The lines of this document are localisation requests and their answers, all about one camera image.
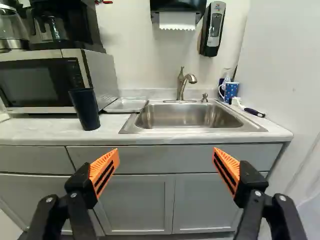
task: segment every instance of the blue mug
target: blue mug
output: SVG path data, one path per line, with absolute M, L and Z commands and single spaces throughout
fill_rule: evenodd
M 238 93 L 239 83 L 235 81 L 227 81 L 219 85 L 218 92 L 225 103 L 229 103 L 229 99 L 236 97 Z

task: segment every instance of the microwave door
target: microwave door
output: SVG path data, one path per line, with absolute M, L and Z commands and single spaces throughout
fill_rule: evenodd
M 0 62 L 0 96 L 7 108 L 71 107 L 75 87 L 66 61 L 29 59 Z

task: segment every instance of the sink basin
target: sink basin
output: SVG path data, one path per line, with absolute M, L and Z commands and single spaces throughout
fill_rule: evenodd
M 140 114 L 132 114 L 120 134 L 264 132 L 223 104 L 150 101 Z

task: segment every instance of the wall-mounted soap dispenser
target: wall-mounted soap dispenser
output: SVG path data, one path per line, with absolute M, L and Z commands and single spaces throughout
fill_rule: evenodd
M 159 23 L 160 12 L 195 12 L 195 24 L 205 13 L 207 0 L 150 0 L 152 23 Z
M 199 53 L 206 57 L 218 54 L 224 26 L 226 4 L 214 1 L 205 9 L 202 22 Z

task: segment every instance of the countertop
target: countertop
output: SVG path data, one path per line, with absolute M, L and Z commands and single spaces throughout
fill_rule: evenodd
M 215 132 L 183 134 L 119 134 L 130 114 L 101 114 L 101 127 L 84 131 L 77 118 L 11 118 L 0 122 L 0 145 L 22 146 L 119 146 L 220 143 L 290 142 L 293 134 L 285 128 L 234 106 L 239 114 L 268 132 Z

